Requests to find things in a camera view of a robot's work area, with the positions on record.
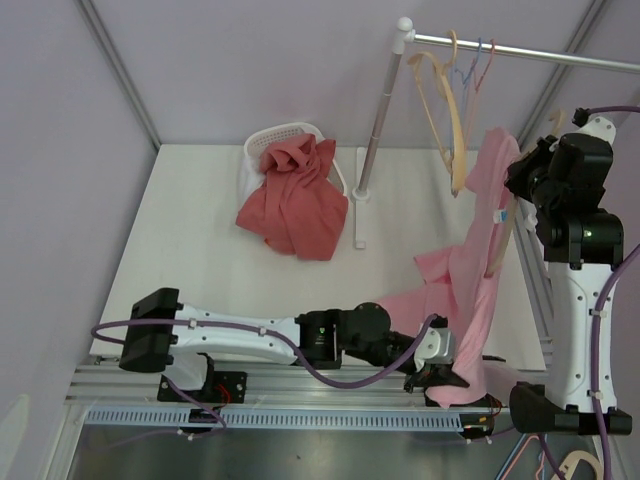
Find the light pink t shirt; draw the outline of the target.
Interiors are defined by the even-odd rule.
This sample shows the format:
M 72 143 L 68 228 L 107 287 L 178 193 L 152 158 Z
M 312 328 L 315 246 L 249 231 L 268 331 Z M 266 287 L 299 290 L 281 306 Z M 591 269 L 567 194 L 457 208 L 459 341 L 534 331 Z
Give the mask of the light pink t shirt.
M 448 319 L 456 341 L 452 372 L 469 386 L 428 387 L 428 399 L 443 408 L 471 404 L 487 393 L 482 353 L 494 317 L 501 274 L 497 260 L 504 256 L 507 230 L 495 215 L 512 199 L 504 182 L 508 167 L 519 157 L 517 141 L 507 130 L 485 133 L 465 181 L 475 194 L 475 211 L 464 242 L 416 256 L 424 284 L 378 301 L 389 313 L 391 327 L 405 335 L 416 335 L 432 314 Z

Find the blue wire hanger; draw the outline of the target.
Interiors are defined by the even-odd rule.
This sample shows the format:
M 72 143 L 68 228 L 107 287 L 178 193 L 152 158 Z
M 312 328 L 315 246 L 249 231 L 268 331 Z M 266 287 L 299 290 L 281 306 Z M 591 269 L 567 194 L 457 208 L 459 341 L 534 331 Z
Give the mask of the blue wire hanger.
M 458 67 L 457 61 L 454 61 L 454 66 L 452 67 L 449 75 L 452 85 L 455 85 L 456 83 L 454 77 L 459 77 L 459 84 L 461 87 L 459 111 L 461 112 L 461 127 L 465 148 L 468 148 L 470 145 L 475 119 L 475 105 L 478 95 L 478 89 L 476 88 L 476 81 L 478 80 L 476 70 L 479 66 L 479 61 L 482 55 L 482 38 L 479 37 L 477 42 L 479 46 L 476 48 L 476 53 L 468 68 L 461 69 Z

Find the pink wire hanger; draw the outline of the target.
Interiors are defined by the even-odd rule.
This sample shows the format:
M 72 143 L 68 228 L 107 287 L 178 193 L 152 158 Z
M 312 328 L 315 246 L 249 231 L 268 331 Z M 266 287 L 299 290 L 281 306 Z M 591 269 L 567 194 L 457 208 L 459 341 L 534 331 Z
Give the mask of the pink wire hanger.
M 468 148 L 471 143 L 479 95 L 482 90 L 485 78 L 492 66 L 494 56 L 495 56 L 495 48 L 496 48 L 495 40 L 491 39 L 487 62 L 482 69 L 479 69 L 479 60 L 482 52 L 482 41 L 479 41 L 478 54 L 476 55 L 476 59 L 472 62 L 472 68 L 470 70 L 471 86 L 469 90 L 469 95 L 467 97 L 467 102 L 465 105 L 464 124 L 463 124 L 463 127 L 464 127 L 463 133 L 464 133 L 466 148 Z

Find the coral red t shirt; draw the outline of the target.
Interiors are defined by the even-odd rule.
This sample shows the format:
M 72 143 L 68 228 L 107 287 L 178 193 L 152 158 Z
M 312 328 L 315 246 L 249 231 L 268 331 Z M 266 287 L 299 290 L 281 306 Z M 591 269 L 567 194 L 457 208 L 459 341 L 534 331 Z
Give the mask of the coral red t shirt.
M 270 239 L 279 254 L 332 259 L 348 200 L 329 181 L 336 141 L 302 134 L 269 145 L 260 156 L 264 183 L 239 209 L 236 225 Z

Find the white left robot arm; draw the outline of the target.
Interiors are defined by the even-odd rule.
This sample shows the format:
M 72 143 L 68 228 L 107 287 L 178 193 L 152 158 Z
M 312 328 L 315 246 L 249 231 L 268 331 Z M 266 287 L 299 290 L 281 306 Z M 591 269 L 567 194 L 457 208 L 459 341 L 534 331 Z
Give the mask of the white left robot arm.
M 390 315 L 377 303 L 249 318 L 182 303 L 178 290 L 165 287 L 132 306 L 119 366 L 162 373 L 194 401 L 214 392 L 216 379 L 207 368 L 216 354 L 301 366 L 339 389 L 363 388 L 394 371 L 405 374 L 407 392 L 416 387 L 466 389 L 468 381 L 453 370 L 454 344 L 447 319 L 438 315 L 408 336 L 392 330 Z

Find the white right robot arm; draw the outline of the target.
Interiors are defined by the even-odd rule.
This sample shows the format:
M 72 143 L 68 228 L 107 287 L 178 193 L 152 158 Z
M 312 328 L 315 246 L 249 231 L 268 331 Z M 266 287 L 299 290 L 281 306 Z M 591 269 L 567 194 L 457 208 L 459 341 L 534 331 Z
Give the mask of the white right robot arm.
M 553 360 L 545 384 L 518 382 L 510 392 L 512 422 L 521 433 L 628 435 L 610 368 L 610 313 L 605 287 L 623 262 L 621 220 L 601 208 L 613 164 L 609 141 L 587 133 L 541 138 L 513 163 L 505 182 L 533 204 L 552 287 Z

